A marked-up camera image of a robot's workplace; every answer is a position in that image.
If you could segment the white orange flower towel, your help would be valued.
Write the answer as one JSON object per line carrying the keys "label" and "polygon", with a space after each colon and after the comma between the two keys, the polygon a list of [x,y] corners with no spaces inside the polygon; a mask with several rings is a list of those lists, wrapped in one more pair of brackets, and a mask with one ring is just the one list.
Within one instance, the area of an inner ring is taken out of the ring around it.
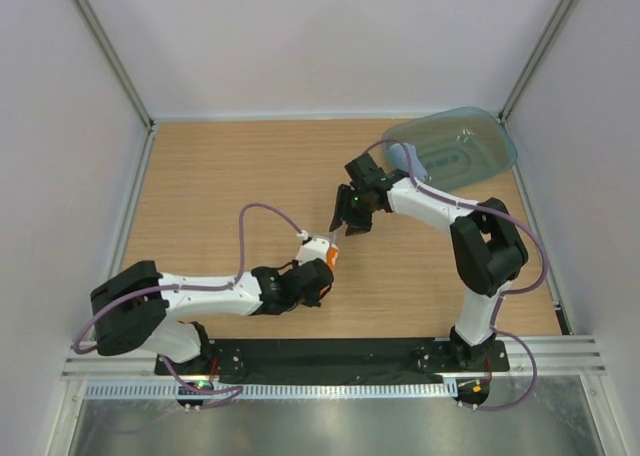
{"label": "white orange flower towel", "polygon": [[321,269],[321,287],[323,291],[327,291],[328,288],[334,282],[334,272],[339,255],[339,248],[336,244],[330,240],[323,239],[319,258],[323,261],[323,268]]}

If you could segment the blue terry towel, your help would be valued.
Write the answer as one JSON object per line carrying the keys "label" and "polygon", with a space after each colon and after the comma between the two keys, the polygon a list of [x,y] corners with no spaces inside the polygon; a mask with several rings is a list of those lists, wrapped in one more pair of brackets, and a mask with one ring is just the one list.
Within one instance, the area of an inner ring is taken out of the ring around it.
{"label": "blue terry towel", "polygon": [[407,173],[412,170],[414,177],[420,182],[427,183],[429,175],[418,158],[416,148],[409,143],[393,143],[388,147],[387,159],[394,169]]}

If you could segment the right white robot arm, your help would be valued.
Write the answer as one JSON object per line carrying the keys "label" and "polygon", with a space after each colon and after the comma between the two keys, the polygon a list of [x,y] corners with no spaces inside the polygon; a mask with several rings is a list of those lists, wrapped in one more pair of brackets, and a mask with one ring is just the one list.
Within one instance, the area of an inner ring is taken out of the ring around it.
{"label": "right white robot arm", "polygon": [[364,153],[345,165],[350,178],[338,186],[331,232],[365,234],[377,211],[412,217],[451,237],[456,271],[465,286],[463,307],[450,330],[450,358],[461,371],[482,365],[496,337],[492,318],[498,295],[508,290],[528,262],[527,249],[503,202],[456,200]]}

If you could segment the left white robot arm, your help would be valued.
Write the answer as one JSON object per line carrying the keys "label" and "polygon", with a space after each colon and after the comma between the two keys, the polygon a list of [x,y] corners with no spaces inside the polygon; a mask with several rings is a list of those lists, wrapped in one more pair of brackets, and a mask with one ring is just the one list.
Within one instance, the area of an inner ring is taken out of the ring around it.
{"label": "left white robot arm", "polygon": [[256,267],[234,282],[161,273],[153,261],[140,261],[91,292],[94,350],[118,356],[144,349],[202,375],[212,353],[197,316],[276,316],[300,305],[318,307],[334,282],[334,266],[333,256],[293,260],[281,268]]}

